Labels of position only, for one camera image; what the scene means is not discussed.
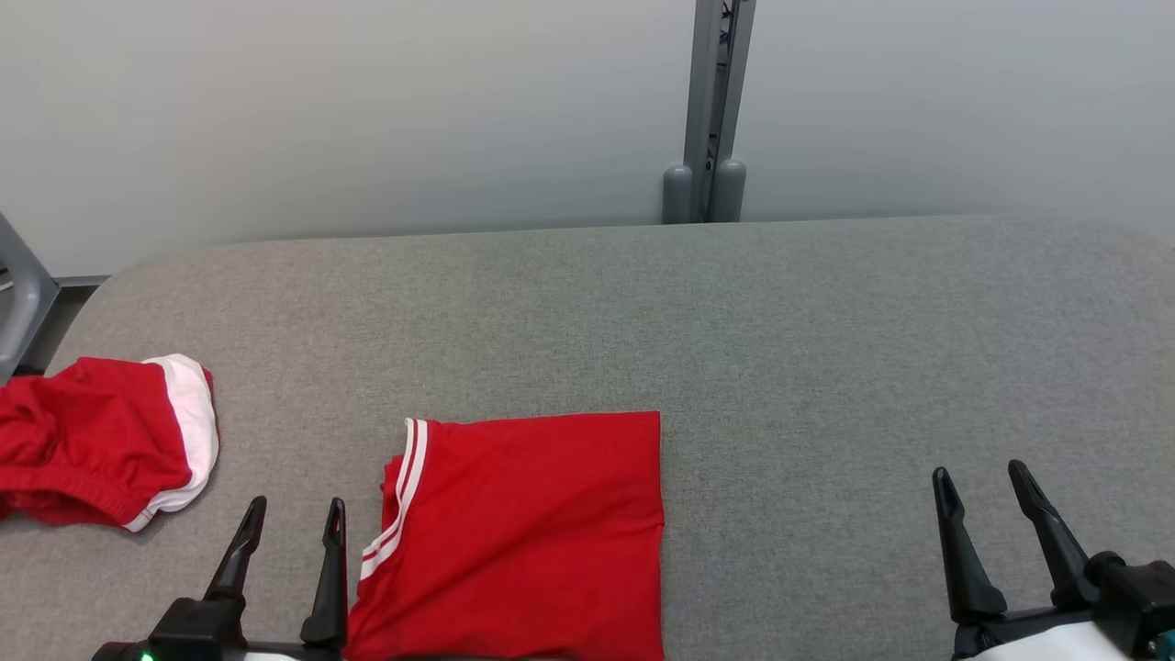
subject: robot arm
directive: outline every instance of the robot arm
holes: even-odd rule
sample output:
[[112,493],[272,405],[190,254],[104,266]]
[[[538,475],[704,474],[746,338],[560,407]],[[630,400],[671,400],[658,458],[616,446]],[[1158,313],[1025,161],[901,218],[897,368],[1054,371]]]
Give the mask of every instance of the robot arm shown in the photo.
[[341,661],[347,642],[347,512],[334,499],[322,534],[325,554],[310,616],[302,622],[302,645],[254,643],[241,632],[244,579],[261,542],[266,497],[257,497],[241,519],[203,599],[172,603],[147,640],[108,642],[92,661]]
[[952,659],[1175,660],[1175,568],[1164,561],[1128,567],[1113,552],[1086,557],[1028,467],[1012,461],[1008,477],[1045,553],[1053,605],[1007,612],[964,526],[965,510],[951,474],[935,470],[947,600],[958,625]]

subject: gray post base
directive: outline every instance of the gray post base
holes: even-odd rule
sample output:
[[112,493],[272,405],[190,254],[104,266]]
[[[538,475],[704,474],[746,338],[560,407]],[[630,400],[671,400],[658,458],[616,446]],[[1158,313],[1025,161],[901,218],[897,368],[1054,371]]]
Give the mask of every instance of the gray post base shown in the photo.
[[743,214],[743,187],[746,184],[746,164],[726,158],[714,171],[714,191],[710,198],[711,222],[738,222]]
[[0,319],[0,384],[5,384],[16,371],[16,365],[49,312],[58,296],[58,283],[36,261],[4,214],[0,214],[0,263],[8,267],[15,295],[8,319]]
[[693,194],[693,173],[685,166],[673,166],[665,170],[662,190],[662,222],[677,224],[696,222],[690,217],[690,195]]

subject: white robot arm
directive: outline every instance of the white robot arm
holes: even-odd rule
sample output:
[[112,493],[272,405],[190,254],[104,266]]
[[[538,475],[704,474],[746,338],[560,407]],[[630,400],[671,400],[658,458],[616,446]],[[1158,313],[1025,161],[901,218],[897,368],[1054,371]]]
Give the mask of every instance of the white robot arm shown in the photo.
[[1113,552],[1088,558],[1022,461],[1008,464],[1053,578],[1053,605],[1008,613],[964,527],[946,468],[934,471],[939,540],[955,629],[953,660],[1175,661],[1175,568],[1128,567]]

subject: gray table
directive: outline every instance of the gray table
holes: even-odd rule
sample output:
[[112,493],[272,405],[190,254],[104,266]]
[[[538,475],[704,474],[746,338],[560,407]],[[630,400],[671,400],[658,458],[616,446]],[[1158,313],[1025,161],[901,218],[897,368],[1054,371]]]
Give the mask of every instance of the gray table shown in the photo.
[[670,659],[946,659],[947,465],[1013,608],[1049,580],[1028,463],[1090,553],[1175,559],[1171,250],[1112,223],[966,216],[321,240],[112,278],[79,356],[212,370],[220,466],[143,533],[0,524],[0,640],[82,659],[197,594],[267,494],[246,633],[295,639],[328,499],[350,578],[400,420],[663,412]]

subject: red shorts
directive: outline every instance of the red shorts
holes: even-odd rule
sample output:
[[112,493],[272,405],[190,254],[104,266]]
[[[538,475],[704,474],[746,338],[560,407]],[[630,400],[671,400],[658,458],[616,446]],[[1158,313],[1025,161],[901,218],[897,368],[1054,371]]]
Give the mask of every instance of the red shorts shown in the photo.
[[212,377],[187,357],[14,379],[0,389],[0,519],[140,531],[200,495],[219,448]]
[[658,413],[407,424],[345,659],[664,659]]

